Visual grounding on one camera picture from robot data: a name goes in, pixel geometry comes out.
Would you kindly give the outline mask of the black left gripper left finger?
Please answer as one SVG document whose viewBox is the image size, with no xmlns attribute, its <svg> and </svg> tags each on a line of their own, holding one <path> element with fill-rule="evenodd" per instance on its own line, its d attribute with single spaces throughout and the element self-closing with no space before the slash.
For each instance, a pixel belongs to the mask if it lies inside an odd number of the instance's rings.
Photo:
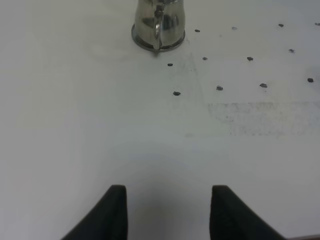
<svg viewBox="0 0 320 240">
<path fill-rule="evenodd" d="M 126 240 L 127 189 L 112 185 L 92 210 L 63 237 L 64 240 Z"/>
</svg>

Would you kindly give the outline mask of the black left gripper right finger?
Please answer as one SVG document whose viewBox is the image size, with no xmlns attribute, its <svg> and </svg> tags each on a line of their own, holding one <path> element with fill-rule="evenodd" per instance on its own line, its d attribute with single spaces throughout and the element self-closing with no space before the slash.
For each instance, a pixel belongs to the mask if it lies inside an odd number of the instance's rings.
<svg viewBox="0 0 320 240">
<path fill-rule="evenodd" d="M 211 240 L 283 240 L 228 186 L 214 185 L 210 204 Z"/>
</svg>

